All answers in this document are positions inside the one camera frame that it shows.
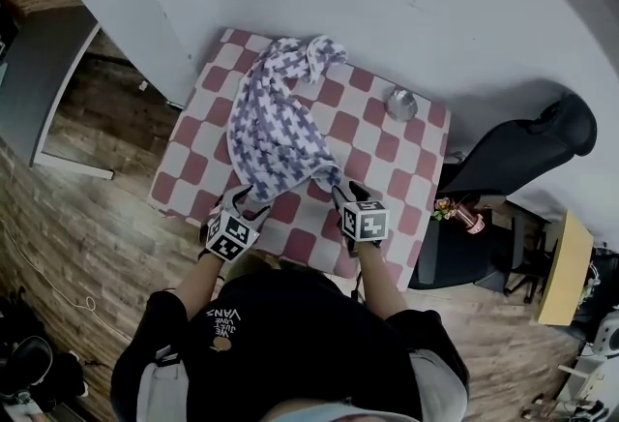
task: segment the white marker cube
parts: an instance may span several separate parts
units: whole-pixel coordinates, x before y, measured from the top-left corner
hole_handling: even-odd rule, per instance
[[[222,210],[209,226],[205,247],[212,254],[231,261],[246,252],[258,236],[256,231]]]
[[[339,214],[343,232],[355,241],[385,240],[389,236],[389,209],[378,200],[344,203]]]

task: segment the office chair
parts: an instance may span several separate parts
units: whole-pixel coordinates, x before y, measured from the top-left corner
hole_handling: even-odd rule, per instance
[[[51,367],[53,353],[46,340],[31,336],[22,341],[0,370],[0,400],[13,402],[43,380]]]
[[[597,135],[591,109],[578,95],[566,93],[538,119],[500,124],[462,163],[443,165],[437,198],[475,201],[480,196],[510,195],[574,155],[588,155]],[[502,292],[509,271],[520,266],[520,273],[531,274],[525,284],[538,282],[533,278],[539,269],[527,268],[522,262],[520,223],[515,222],[513,235],[507,236],[491,224],[491,211],[486,211],[484,218],[486,227],[475,235],[451,220],[430,221],[409,287],[429,289],[476,283]],[[505,249],[505,242],[511,242],[511,252]]]
[[[542,284],[542,290],[544,290],[545,283],[550,275],[550,267],[552,267],[552,260],[554,259],[557,244],[555,243],[552,252],[547,254],[545,252],[545,232],[542,230],[540,234],[538,234],[535,248],[537,249],[537,258],[529,262],[524,262],[517,269],[513,270],[515,274],[521,275],[522,278],[515,286],[511,288],[505,287],[503,290],[505,296],[510,296],[523,286],[530,285],[524,297],[524,303],[532,303],[533,297],[540,284]]]
[[[430,221],[408,287],[435,289],[475,283],[503,292],[510,273],[523,264],[524,221],[512,229],[494,226],[492,211],[482,211],[486,226],[471,235],[457,221]]]
[[[545,172],[586,156],[598,126],[589,106],[568,93],[534,121],[507,121],[490,130],[461,164],[445,164],[437,192],[507,196]]]

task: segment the flower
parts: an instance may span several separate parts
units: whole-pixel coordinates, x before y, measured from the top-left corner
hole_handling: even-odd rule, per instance
[[[434,202],[434,207],[436,210],[446,210],[450,206],[451,202],[452,201],[448,198],[441,198],[440,200],[436,200]]]

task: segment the blue white patterned towel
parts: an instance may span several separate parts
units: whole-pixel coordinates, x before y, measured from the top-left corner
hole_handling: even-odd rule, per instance
[[[341,168],[310,112],[283,82],[315,83],[331,64],[346,61],[346,51],[325,36],[303,42],[270,44],[241,79],[228,120],[227,142],[242,183],[253,184],[250,197],[269,201],[309,177],[327,192],[339,184]]]

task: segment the cloth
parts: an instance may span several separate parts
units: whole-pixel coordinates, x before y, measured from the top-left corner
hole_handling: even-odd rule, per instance
[[[405,311],[381,320],[320,275],[274,270],[239,277],[191,322],[180,300],[160,291],[116,364],[112,403],[120,420],[135,420],[142,373],[158,350],[173,345],[190,381],[189,421],[259,420],[298,398],[422,420],[409,330],[420,343],[436,344],[431,350],[441,359],[454,357],[438,315]]]
[[[290,93],[285,78],[315,83],[346,51],[325,36],[304,43],[277,40],[264,50],[241,79],[228,119],[227,144],[234,170],[250,197],[269,201],[309,177],[330,192],[341,168],[308,109]]]

